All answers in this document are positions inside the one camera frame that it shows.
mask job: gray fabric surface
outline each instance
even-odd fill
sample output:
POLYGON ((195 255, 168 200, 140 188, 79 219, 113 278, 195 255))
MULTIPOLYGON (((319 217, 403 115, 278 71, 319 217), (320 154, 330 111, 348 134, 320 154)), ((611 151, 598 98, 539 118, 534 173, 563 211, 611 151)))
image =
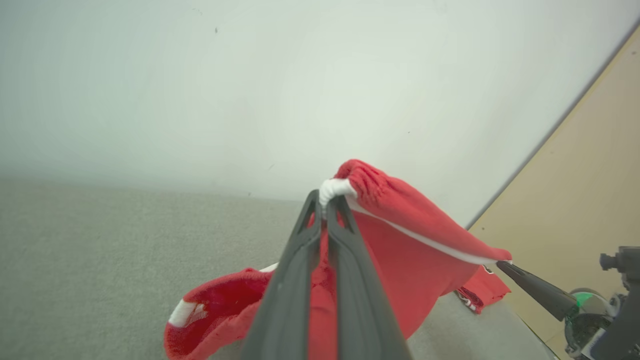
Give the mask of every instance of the gray fabric surface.
MULTIPOLYGON (((0 181, 0 359, 165 359, 181 297, 277 261, 300 207, 0 181)), ((409 345, 416 359, 551 358, 506 304, 476 316, 453 294, 409 345)))

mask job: black knob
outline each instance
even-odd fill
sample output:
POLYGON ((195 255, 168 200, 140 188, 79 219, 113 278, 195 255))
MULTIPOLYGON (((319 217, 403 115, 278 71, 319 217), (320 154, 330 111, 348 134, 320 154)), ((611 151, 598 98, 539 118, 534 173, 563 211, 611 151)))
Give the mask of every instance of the black knob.
POLYGON ((607 254, 600 254, 600 266, 602 266, 602 270, 618 268, 618 258, 607 254))

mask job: red cloth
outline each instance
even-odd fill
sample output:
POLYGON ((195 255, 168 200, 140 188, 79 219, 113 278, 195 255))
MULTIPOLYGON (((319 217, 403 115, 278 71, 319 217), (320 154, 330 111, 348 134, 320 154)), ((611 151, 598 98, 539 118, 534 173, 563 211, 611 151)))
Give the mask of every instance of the red cloth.
POLYGON ((480 265, 476 273, 460 289, 459 296, 476 314, 510 293, 511 290, 486 266, 480 265))
MULTIPOLYGON (((357 204, 374 215, 354 212, 405 338, 418 329, 439 296, 460 288, 474 275, 478 264, 468 262, 470 257, 511 259, 508 251, 475 238, 404 181, 362 161, 347 161, 335 177, 348 179, 358 195, 357 204), (443 245, 441 250, 448 254, 417 240, 420 236, 443 245)), ((309 359, 327 360, 336 358, 337 332, 335 273, 328 265, 326 231, 321 246, 320 265, 312 274, 309 359)), ((270 278, 271 273, 246 269, 185 295, 165 328, 167 356, 204 360, 243 338, 270 278), (192 307, 187 317, 178 316, 192 307)))

